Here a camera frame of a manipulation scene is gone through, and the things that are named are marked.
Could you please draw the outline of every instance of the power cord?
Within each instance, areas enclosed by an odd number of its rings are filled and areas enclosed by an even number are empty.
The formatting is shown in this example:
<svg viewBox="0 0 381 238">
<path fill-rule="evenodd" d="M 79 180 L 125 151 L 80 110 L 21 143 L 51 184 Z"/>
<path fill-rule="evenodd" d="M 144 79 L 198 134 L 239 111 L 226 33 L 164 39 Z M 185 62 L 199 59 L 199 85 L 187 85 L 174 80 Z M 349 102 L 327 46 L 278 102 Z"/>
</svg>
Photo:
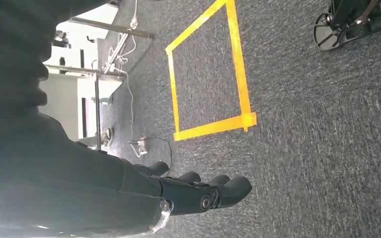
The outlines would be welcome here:
<svg viewBox="0 0 381 238">
<path fill-rule="evenodd" d="M 130 27 L 132 29 L 136 29 L 137 26 L 138 26 L 138 19 L 137 19 L 137 16 L 136 16 L 136 13 L 137 13 L 137 9 L 138 9 L 138 0 L 135 0 L 135 11 L 134 11 L 134 14 L 133 14 L 133 17 L 132 17 L 132 20 L 130 22 Z M 119 33 L 118 34 L 118 43 L 119 41 L 121 40 L 121 37 L 124 35 L 124 33 Z M 131 122 L 130 122 L 130 141 L 129 141 L 129 144 L 131 146 L 131 148 L 133 149 L 135 155 L 140 158 L 141 157 L 141 153 L 138 153 L 135 149 L 135 147 L 133 145 L 137 145 L 137 143 L 139 141 L 143 141 L 143 140 L 148 140 L 148 139 L 160 139 L 160 140 L 164 140 L 166 141 L 168 144 L 169 144 L 169 149 L 170 149 L 170 167 L 172 165 L 172 162 L 173 162 L 173 155 L 172 155 L 172 147 L 170 145 L 170 142 L 166 139 L 163 139 L 163 138 L 159 138 L 159 137 L 147 137 L 145 139 L 142 139 L 142 140 L 136 140 L 136 141 L 133 141 L 133 122 L 134 122 L 134 115 L 133 115 L 133 100 L 134 100 L 134 97 L 133 97 L 133 93 L 130 89 L 130 86 L 129 86 L 129 76 L 128 76 L 128 73 L 126 73 L 126 71 L 123 71 L 123 66 L 128 62 L 128 58 L 125 58 L 125 56 L 129 55 L 130 53 L 132 53 L 133 51 L 135 51 L 136 49 L 136 41 L 135 41 L 135 37 L 132 35 L 132 41 L 133 41 L 133 48 L 132 50 L 128 51 L 127 53 L 125 54 L 122 54 L 123 50 L 125 49 L 125 46 L 122 47 L 122 49 L 120 50 L 119 52 L 119 55 L 116 57 L 116 59 L 119 61 L 119 65 L 120 67 L 119 68 L 116 68 L 114 66 L 112 66 L 112 68 L 118 72 L 121 72 L 121 73 L 124 73 L 126 75 L 126 80 L 127 80 L 127 89 L 129 90 L 129 94 L 131 96 L 131 101 L 130 101 L 130 114 L 131 114 Z M 113 48 L 110 48 L 109 49 L 109 55 L 111 55 L 113 53 L 114 49 Z"/>
<path fill-rule="evenodd" d="M 155 137 L 155 136 L 152 136 L 152 137 L 146 137 L 144 139 L 141 139 L 141 140 L 131 140 L 131 141 L 128 141 L 128 143 L 130 145 L 137 145 L 138 142 L 140 141 L 146 141 L 146 140 L 151 140 L 151 139 L 158 139 L 158 140 L 162 140 L 164 142 L 166 142 L 168 145 L 169 145 L 169 150 L 170 150 L 170 166 L 169 166 L 169 171 L 167 172 L 166 176 L 170 173 L 171 171 L 171 168 L 172 168 L 172 165 L 173 165 L 173 151 L 172 151 L 172 146 L 170 145 L 170 142 L 166 139 L 163 139 L 163 138 L 160 138 L 160 137 Z"/>
</svg>

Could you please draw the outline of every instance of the wall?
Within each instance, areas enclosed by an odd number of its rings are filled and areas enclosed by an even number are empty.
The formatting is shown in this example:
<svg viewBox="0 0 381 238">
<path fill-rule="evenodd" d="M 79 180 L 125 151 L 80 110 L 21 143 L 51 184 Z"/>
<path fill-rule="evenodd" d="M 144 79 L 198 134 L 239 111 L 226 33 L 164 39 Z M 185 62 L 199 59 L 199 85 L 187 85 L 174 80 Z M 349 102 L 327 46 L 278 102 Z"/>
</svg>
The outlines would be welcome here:
<svg viewBox="0 0 381 238">
<path fill-rule="evenodd" d="M 49 79 L 40 83 L 47 93 L 48 103 L 40 106 L 39 111 L 57 119 L 71 140 L 78 140 L 78 96 L 77 78 L 66 75 L 50 74 Z"/>
</svg>

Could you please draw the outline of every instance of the floor marking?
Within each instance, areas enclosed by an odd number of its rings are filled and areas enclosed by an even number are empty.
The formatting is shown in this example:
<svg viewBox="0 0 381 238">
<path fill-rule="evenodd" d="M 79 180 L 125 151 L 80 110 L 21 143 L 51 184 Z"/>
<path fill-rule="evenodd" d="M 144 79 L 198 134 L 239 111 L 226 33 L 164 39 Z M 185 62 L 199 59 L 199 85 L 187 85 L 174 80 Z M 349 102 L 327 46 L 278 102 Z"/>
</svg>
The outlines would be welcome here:
<svg viewBox="0 0 381 238">
<path fill-rule="evenodd" d="M 230 30 L 230 40 L 236 72 L 237 88 L 239 90 L 241 115 L 180 131 L 179 106 L 176 93 L 175 72 L 173 67 L 173 50 L 178 45 L 180 45 L 187 37 L 189 37 L 193 32 L 195 32 L 203 23 L 205 23 L 224 5 L 227 9 L 227 19 Z M 243 130 L 247 132 L 249 127 L 256 125 L 256 113 L 251 111 L 251 103 L 249 99 L 248 84 L 246 81 L 245 63 L 243 59 L 242 44 L 240 40 L 235 0 L 215 1 L 200 17 L 198 17 L 166 48 L 166 53 L 169 59 L 170 82 L 172 87 L 173 114 L 176 129 L 176 132 L 174 133 L 175 141 L 186 140 L 198 136 L 209 135 L 238 128 L 243 128 Z"/>
</svg>

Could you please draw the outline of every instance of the metal frame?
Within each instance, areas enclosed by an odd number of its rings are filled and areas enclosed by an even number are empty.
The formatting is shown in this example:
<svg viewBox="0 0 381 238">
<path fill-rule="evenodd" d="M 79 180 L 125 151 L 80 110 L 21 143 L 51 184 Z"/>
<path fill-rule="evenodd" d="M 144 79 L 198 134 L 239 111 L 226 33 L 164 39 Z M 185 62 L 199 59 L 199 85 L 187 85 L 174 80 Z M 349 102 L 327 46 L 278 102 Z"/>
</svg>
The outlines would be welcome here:
<svg viewBox="0 0 381 238">
<path fill-rule="evenodd" d="M 125 45 L 126 39 L 128 35 L 134 35 L 134 36 L 141 36 L 145 38 L 154 38 L 154 35 L 145 31 L 141 30 L 135 30 L 131 27 L 123 27 L 113 24 L 106 24 L 103 22 L 98 21 L 91 21 L 79 17 L 74 17 L 70 20 L 70 22 L 88 25 L 92 27 L 97 27 L 101 29 L 106 29 L 109 31 L 116 31 L 124 33 L 121 37 L 121 40 L 118 42 L 118 45 L 116 46 L 116 49 L 114 50 L 114 53 L 112 57 L 110 58 L 108 64 L 105 66 L 104 70 L 96 70 L 96 69 L 87 69 L 87 68 L 75 68 L 75 67 L 67 67 L 63 65 L 51 65 L 51 64 L 45 64 L 47 68 L 53 68 L 58 70 L 63 70 L 67 72 L 75 72 L 75 73 L 85 73 L 85 74 L 95 74 L 94 78 L 94 84 L 95 84 L 95 103 L 96 103 L 96 127 L 97 127 L 97 145 L 96 148 L 98 150 L 101 150 L 101 122 L 100 122 L 100 97 L 99 97 L 99 77 L 100 75 L 109 75 L 109 76 L 122 76 L 121 73 L 118 72 L 109 72 L 110 66 L 112 65 L 113 61 L 115 60 L 116 56 L 119 54 L 122 47 Z"/>
</svg>

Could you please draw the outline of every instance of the electrical plug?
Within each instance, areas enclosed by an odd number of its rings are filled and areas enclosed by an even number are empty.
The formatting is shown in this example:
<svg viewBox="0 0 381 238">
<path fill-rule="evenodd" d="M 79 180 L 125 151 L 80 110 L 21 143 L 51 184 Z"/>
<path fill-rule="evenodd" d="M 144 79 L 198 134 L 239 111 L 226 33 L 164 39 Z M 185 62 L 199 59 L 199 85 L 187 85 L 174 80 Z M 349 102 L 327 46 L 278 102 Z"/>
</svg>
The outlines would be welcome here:
<svg viewBox="0 0 381 238">
<path fill-rule="evenodd" d="M 132 20 L 130 21 L 130 27 L 135 30 L 137 26 L 138 26 L 138 18 L 136 16 L 133 16 Z"/>
</svg>

